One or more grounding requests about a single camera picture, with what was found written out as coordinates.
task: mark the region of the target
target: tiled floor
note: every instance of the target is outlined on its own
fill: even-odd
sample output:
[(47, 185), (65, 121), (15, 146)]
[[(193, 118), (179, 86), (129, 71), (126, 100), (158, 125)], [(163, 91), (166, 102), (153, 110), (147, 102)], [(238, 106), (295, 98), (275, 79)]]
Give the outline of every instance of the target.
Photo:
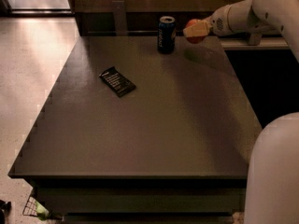
[(22, 214), (31, 187), (7, 172), (77, 39), (73, 18), (0, 18), (0, 199), (12, 201), (7, 224), (45, 223)]

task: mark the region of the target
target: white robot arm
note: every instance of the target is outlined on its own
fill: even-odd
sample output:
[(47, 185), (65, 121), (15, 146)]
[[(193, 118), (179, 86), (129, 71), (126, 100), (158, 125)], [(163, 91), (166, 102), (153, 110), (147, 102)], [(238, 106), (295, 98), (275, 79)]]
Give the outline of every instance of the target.
[[(215, 35), (281, 33), (299, 62), (299, 0), (246, 0), (222, 7), (184, 29), (195, 43)], [(251, 154), (245, 224), (299, 223), (299, 113), (274, 120)]]
[(211, 17), (196, 20), (184, 29), (187, 39), (237, 33), (281, 33), (299, 62), (299, 0), (245, 0), (216, 10)]

